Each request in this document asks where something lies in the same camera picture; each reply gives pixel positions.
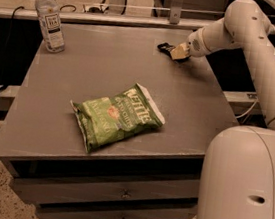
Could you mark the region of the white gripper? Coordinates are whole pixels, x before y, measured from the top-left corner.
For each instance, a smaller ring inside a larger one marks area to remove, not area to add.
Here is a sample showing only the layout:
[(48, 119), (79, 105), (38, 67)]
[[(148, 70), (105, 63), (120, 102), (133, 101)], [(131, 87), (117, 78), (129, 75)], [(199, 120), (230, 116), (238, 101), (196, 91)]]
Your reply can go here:
[(198, 29), (188, 36), (187, 42), (177, 45), (171, 50), (170, 54), (173, 60), (182, 60), (194, 57), (204, 57), (210, 53), (203, 39), (203, 30)]

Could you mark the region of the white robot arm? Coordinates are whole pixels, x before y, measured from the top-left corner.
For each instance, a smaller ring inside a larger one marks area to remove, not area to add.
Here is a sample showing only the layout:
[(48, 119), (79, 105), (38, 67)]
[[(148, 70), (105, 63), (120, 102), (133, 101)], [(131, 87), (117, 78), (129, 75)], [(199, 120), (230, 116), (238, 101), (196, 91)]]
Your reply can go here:
[(221, 20), (188, 36), (175, 58), (240, 47), (266, 125), (219, 133), (205, 153), (197, 219), (275, 219), (275, 47), (271, 23), (253, 0), (235, 0)]

